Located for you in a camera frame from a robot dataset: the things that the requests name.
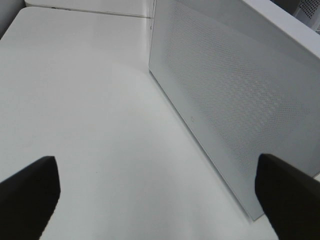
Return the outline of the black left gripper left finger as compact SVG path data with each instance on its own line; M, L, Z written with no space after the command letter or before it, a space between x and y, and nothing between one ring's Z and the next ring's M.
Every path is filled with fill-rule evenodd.
M41 238L61 194L54 156L34 161L0 183L0 238Z

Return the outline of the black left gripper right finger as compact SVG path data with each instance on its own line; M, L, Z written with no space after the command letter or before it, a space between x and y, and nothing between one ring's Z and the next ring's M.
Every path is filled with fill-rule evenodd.
M268 153L258 158L255 195L280 240L320 238L320 183Z

